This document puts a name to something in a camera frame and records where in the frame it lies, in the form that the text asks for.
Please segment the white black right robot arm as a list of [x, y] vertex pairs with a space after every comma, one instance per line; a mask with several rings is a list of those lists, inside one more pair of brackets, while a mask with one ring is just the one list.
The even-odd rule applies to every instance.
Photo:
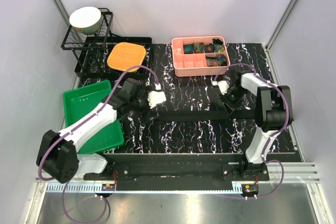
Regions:
[[237, 167], [237, 174], [250, 180], [264, 172], [267, 153], [275, 138], [293, 121], [290, 88], [275, 85], [255, 73], [238, 73], [235, 83], [220, 81], [217, 85], [228, 113], [240, 106], [246, 92], [256, 96], [257, 128]]

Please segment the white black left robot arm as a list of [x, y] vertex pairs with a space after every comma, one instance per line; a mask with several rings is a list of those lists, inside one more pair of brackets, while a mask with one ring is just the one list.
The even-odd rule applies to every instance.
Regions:
[[108, 96], [74, 124], [55, 132], [47, 131], [42, 138], [36, 165], [43, 181], [55, 179], [67, 183], [76, 175], [96, 174], [103, 180], [113, 175], [113, 167], [99, 152], [81, 154], [80, 149], [99, 131], [114, 123], [129, 110], [145, 119], [154, 119], [154, 109], [166, 101], [159, 83], [154, 88], [128, 78], [121, 88], [113, 87]]

